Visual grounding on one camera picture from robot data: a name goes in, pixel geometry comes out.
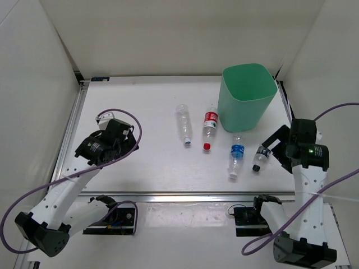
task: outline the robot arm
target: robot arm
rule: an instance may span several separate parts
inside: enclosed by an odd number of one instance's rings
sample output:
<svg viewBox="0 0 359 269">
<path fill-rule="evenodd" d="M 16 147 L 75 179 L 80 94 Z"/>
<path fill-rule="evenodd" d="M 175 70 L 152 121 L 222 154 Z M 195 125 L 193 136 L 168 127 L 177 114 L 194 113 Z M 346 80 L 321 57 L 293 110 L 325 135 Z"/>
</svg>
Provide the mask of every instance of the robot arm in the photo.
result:
<svg viewBox="0 0 359 269">
<path fill-rule="evenodd" d="M 325 185 L 329 168 L 329 151 L 317 145 L 313 120 L 294 119 L 291 129 L 282 126 L 263 143 L 273 148 L 273 155 L 285 170 L 294 176 L 296 210 L 299 210 Z M 289 217 L 279 199 L 270 196 L 255 198 L 254 208 L 277 231 Z M 306 268 L 323 268 L 337 260 L 337 251 L 328 247 L 324 230 L 323 198 L 318 197 L 274 241 L 273 255 L 277 262 Z"/>
<path fill-rule="evenodd" d="M 80 157 L 67 169 L 69 173 L 106 164 L 127 154 L 136 145 L 133 127 L 128 123 L 112 118 L 99 126 L 103 130 L 92 133 L 75 151 L 75 157 Z M 94 169 L 68 178 L 51 188 L 28 214 L 19 213 L 15 223 L 23 236 L 46 255 L 54 257 L 72 235 L 101 220 L 117 206 L 109 197 L 92 198 L 86 206 L 68 212 L 76 197 L 99 172 L 100 169 Z"/>
</svg>

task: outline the green plastic bin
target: green plastic bin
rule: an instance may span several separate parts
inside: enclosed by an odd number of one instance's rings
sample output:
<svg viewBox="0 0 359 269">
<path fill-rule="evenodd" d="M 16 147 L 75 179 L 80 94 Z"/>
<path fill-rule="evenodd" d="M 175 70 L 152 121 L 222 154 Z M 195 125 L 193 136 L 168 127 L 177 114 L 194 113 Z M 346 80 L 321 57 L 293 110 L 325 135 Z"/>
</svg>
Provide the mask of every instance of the green plastic bin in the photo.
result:
<svg viewBox="0 0 359 269">
<path fill-rule="evenodd" d="M 228 132 L 253 129 L 277 92 L 268 70 L 257 63 L 228 67 L 223 71 L 218 117 Z"/>
</svg>

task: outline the white wall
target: white wall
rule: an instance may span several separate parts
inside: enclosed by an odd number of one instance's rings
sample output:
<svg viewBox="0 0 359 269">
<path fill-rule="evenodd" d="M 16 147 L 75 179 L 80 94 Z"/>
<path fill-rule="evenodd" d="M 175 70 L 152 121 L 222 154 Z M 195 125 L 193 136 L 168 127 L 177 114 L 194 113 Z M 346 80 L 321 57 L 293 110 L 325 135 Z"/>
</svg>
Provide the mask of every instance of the white wall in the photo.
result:
<svg viewBox="0 0 359 269">
<path fill-rule="evenodd" d="M 85 78 L 288 69 L 323 0 L 41 0 Z"/>
<path fill-rule="evenodd" d="M 359 1 L 326 0 L 284 79 L 296 117 L 312 119 L 335 104 L 359 101 Z M 329 181 L 358 168 L 359 107 L 340 108 L 318 120 L 322 143 L 330 151 Z M 359 176 L 333 187 L 330 194 L 358 198 Z M 334 200 L 340 230 L 354 268 L 359 207 Z"/>
<path fill-rule="evenodd" d="M 78 91 L 58 35 L 38 0 L 0 3 L 0 216 L 25 192 L 48 182 Z M 22 235 L 14 210 L 5 225 L 10 245 Z M 2 268 L 16 255 L 0 244 Z"/>
</svg>

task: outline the white table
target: white table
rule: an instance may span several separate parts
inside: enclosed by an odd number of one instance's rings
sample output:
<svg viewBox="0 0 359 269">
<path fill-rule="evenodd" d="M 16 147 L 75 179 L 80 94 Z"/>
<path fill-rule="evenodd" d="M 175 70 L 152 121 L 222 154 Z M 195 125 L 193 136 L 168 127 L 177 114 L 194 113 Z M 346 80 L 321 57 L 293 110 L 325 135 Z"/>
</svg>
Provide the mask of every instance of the white table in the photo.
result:
<svg viewBox="0 0 359 269">
<path fill-rule="evenodd" d="M 210 153 L 203 152 L 202 123 L 206 109 L 217 106 L 219 86 L 219 76 L 111 77 L 106 82 L 91 82 L 62 172 L 76 161 L 73 153 L 83 139 L 98 129 L 95 116 L 108 108 L 121 108 L 142 125 L 140 149 L 103 169 L 88 184 L 88 192 L 293 191 L 293 176 L 275 158 L 264 173 L 251 170 L 258 146 L 281 125 L 289 125 L 279 92 L 256 128 L 244 133 L 245 163 L 236 181 L 228 178 L 227 171 L 232 134 L 220 124 Z M 187 104 L 190 111 L 194 137 L 189 149 L 184 148 L 177 132 L 175 107 L 179 104 Z M 115 116 L 135 125 L 127 115 Z"/>
<path fill-rule="evenodd" d="M 72 209 L 83 206 L 76 202 Z M 157 269 L 296 269 L 276 263 L 273 242 L 251 256 L 242 256 L 250 237 L 236 237 L 234 219 L 227 215 L 229 203 L 138 203 L 135 236 L 73 236 L 53 258 L 41 251 L 29 254 L 39 269 L 157 268 Z M 285 204 L 292 215 L 293 203 Z M 328 246 L 337 250 L 337 261 L 326 269 L 348 268 L 349 260 L 329 205 L 324 206 Z"/>
</svg>

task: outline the water bottle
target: water bottle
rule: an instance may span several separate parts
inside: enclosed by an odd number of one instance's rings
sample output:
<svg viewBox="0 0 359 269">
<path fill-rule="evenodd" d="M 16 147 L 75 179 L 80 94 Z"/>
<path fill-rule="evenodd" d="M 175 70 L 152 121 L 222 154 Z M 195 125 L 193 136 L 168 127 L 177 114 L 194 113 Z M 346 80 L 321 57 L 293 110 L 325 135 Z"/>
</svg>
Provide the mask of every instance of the water bottle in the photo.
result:
<svg viewBox="0 0 359 269">
<path fill-rule="evenodd" d="M 210 150 L 215 136 L 215 130 L 217 129 L 217 108 L 209 108 L 204 117 L 203 123 L 203 148 Z"/>
<path fill-rule="evenodd" d="M 179 105 L 176 107 L 176 116 L 178 123 L 178 131 L 183 143 L 189 145 L 192 138 L 192 125 L 187 105 Z"/>
<path fill-rule="evenodd" d="M 243 166 L 243 155 L 245 153 L 244 138 L 241 133 L 233 135 L 233 143 L 229 158 L 229 176 L 236 179 Z"/>
<path fill-rule="evenodd" d="M 270 154 L 271 154 L 271 150 L 263 146 L 260 146 L 257 149 L 256 155 L 254 155 L 252 170 L 254 172 L 263 171 L 267 166 L 268 158 Z"/>
</svg>

